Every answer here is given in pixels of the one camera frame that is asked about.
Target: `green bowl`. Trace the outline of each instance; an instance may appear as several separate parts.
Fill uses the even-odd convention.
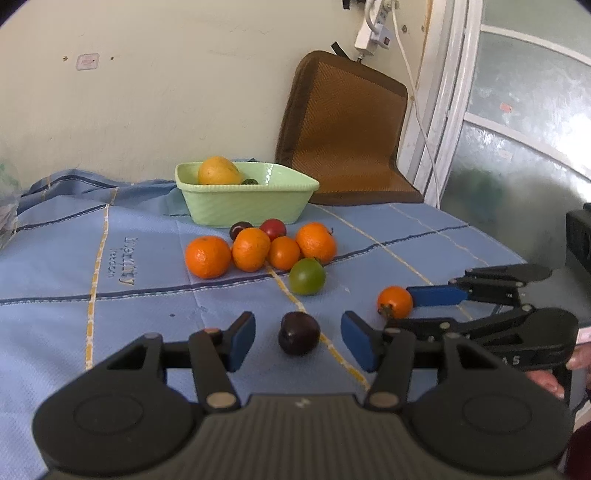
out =
[[[236,161],[245,179],[259,185],[199,185],[197,172],[203,162],[177,165],[174,179],[183,192],[193,222],[229,228],[237,222],[260,225],[269,218],[285,224],[301,215],[320,183],[292,168],[275,163]]]

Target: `plastic bag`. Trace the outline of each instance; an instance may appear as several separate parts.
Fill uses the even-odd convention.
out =
[[[16,231],[20,197],[17,169],[8,161],[0,144],[0,249],[8,244]]]

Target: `small orange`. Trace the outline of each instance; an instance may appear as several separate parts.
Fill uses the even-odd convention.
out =
[[[288,271],[297,263],[300,255],[300,247],[293,238],[280,236],[271,242],[267,260],[277,270]]]
[[[264,264],[271,248],[271,239],[259,228],[245,228],[232,246],[234,264],[244,272],[256,272]]]
[[[336,255],[336,240],[322,223],[304,225],[295,235],[295,241],[304,257],[315,258],[322,264],[329,263]]]
[[[231,261],[230,247],[218,236],[196,238],[185,250],[187,268],[199,278],[218,278],[224,275]]]
[[[406,288],[391,286],[378,296],[378,312],[387,320],[406,318],[413,309],[413,297]]]

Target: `blue tablecloth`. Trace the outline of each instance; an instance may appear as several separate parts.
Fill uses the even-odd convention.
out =
[[[40,403],[68,381],[145,332],[186,340],[204,327],[228,327],[244,310],[256,316],[257,336],[242,369],[232,375],[245,401],[250,393],[338,393],[360,397],[372,376],[361,372],[339,333],[353,310],[375,327],[377,294],[388,285],[447,283],[466,268],[522,260],[503,245],[427,205],[357,207],[308,205],[288,227],[306,222],[334,229],[338,257],[317,296],[288,294],[284,274],[236,269],[213,281],[187,271],[185,246],[226,231],[191,222],[170,181],[111,181],[64,171],[39,181],[22,198],[17,233],[0,251],[0,479],[30,480],[44,470],[31,435]],[[414,316],[470,320],[494,306],[416,309]],[[304,358],[279,348],[282,315],[305,309],[319,321],[324,342]],[[434,383],[413,376],[411,399]],[[169,384],[194,399],[188,372]]]

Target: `green fruit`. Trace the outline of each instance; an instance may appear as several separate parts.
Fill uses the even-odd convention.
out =
[[[314,295],[325,281],[326,272],[315,258],[299,260],[290,271],[290,290],[296,295]]]

